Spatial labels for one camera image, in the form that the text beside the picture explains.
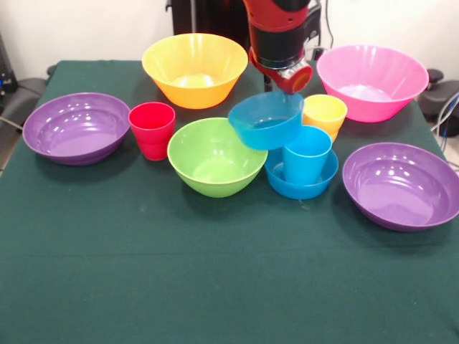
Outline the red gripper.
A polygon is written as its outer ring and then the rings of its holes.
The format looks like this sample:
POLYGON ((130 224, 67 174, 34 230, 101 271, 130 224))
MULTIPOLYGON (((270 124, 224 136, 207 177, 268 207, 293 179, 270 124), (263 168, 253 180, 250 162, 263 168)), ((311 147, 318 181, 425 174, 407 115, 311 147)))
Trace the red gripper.
POLYGON ((308 64, 306 56, 302 55, 297 62, 287 68, 270 69, 262 66, 258 61, 253 49, 250 48, 248 57, 254 67, 264 76, 264 90, 271 92, 273 85, 287 94, 300 92, 312 79, 313 68, 308 64))

